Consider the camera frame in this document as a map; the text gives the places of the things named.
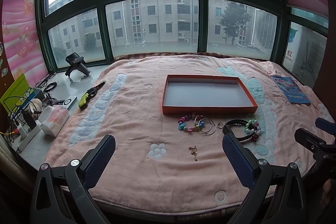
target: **silver bolt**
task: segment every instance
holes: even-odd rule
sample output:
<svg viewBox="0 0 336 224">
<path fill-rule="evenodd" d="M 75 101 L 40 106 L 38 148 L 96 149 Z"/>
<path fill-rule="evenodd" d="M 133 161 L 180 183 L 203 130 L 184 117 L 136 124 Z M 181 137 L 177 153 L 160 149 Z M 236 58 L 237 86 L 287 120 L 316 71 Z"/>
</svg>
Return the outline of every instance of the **silver bolt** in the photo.
<svg viewBox="0 0 336 224">
<path fill-rule="evenodd" d="M 72 166 L 77 166 L 79 164 L 79 160 L 72 160 L 70 164 Z"/>
<path fill-rule="evenodd" d="M 296 169 L 296 168 L 297 168 L 297 165 L 296 165 L 296 163 L 294 163 L 294 162 L 291 162 L 291 163 L 289 164 L 289 166 L 290 166 L 291 168 L 293 168 L 293 169 Z"/>
<path fill-rule="evenodd" d="M 260 165 L 266 165 L 267 164 L 267 160 L 265 160 L 265 159 L 260 159 L 258 162 L 259 162 Z"/>
<path fill-rule="evenodd" d="M 47 164 L 42 164 L 41 167 L 40 167 L 42 170 L 46 170 L 48 168 L 48 165 Z"/>
</svg>

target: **orange box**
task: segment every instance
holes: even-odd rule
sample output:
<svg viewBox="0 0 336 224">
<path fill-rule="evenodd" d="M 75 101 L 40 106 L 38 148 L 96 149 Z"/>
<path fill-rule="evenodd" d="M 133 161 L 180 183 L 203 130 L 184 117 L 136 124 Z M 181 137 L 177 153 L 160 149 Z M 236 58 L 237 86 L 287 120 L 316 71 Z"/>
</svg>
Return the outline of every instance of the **orange box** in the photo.
<svg viewBox="0 0 336 224">
<path fill-rule="evenodd" d="M 258 105 L 238 77 L 167 75 L 163 114 L 245 114 Z"/>
</svg>

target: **ring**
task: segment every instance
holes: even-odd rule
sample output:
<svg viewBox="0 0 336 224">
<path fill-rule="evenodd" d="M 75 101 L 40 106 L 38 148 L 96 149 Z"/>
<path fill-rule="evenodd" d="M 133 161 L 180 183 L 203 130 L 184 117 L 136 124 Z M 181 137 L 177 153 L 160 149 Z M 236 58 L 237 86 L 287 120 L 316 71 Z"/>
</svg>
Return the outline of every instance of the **ring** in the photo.
<svg viewBox="0 0 336 224">
<path fill-rule="evenodd" d="M 215 126 L 215 123 L 213 122 L 213 120 L 211 120 L 211 119 L 209 119 L 209 118 L 207 118 L 207 117 L 204 117 L 204 118 L 202 118 L 202 119 L 200 119 L 200 120 L 198 121 L 198 126 L 200 126 L 200 122 L 201 122 L 202 120 L 204 120 L 204 119 L 209 120 L 209 122 L 210 122 L 210 129 L 209 129 L 208 131 L 203 131 L 203 130 L 200 129 L 200 131 L 201 131 L 203 134 L 207 135 L 207 136 L 214 134 L 215 131 L 216 131 L 216 126 Z M 208 132 L 211 130 L 211 128 L 212 128 L 212 123 L 213 123 L 213 125 L 215 126 L 215 129 L 214 129 L 213 132 L 208 133 Z"/>
<path fill-rule="evenodd" d="M 224 127 L 224 125 L 223 125 L 222 122 L 219 122 L 219 123 L 217 124 L 217 127 L 218 127 L 219 129 L 222 129 L 222 128 Z"/>
</svg>

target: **marble countertop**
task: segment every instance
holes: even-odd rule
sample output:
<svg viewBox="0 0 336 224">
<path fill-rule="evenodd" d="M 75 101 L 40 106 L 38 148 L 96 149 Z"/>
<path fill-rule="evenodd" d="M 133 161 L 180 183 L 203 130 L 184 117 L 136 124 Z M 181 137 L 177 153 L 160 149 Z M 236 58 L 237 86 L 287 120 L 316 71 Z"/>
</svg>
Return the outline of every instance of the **marble countertop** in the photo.
<svg viewBox="0 0 336 224">
<path fill-rule="evenodd" d="M 107 67 L 108 65 L 91 67 L 89 68 L 91 73 L 86 77 L 78 70 L 74 70 L 71 73 L 71 78 L 68 78 L 64 72 L 60 72 L 48 82 L 57 82 L 57 87 L 50 92 L 50 95 L 58 100 L 65 100 L 69 96 L 77 96 L 79 100 L 83 94 L 93 86 L 93 83 L 97 80 L 100 73 Z M 70 115 L 73 114 L 76 108 L 78 108 L 78 101 L 76 101 L 70 108 Z M 40 130 L 28 143 L 26 148 L 22 152 L 19 152 L 18 155 L 30 166 L 39 170 L 41 164 L 44 163 L 44 159 L 53 144 L 54 139 L 54 137 L 46 135 Z M 14 151 L 17 150 L 20 143 L 21 137 L 17 136 L 14 143 L 12 143 Z"/>
</svg>

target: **blue book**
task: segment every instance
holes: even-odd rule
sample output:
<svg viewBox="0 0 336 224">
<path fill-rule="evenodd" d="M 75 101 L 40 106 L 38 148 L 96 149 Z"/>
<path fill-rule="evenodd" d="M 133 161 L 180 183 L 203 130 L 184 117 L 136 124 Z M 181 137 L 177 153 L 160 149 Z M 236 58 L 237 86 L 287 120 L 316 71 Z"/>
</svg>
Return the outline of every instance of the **blue book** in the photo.
<svg viewBox="0 0 336 224">
<path fill-rule="evenodd" d="M 277 83 L 291 104 L 310 105 L 310 101 L 307 96 L 302 92 L 302 90 L 300 90 L 298 85 L 291 77 L 282 77 L 276 75 L 271 75 L 271 77 L 275 83 Z"/>
</svg>

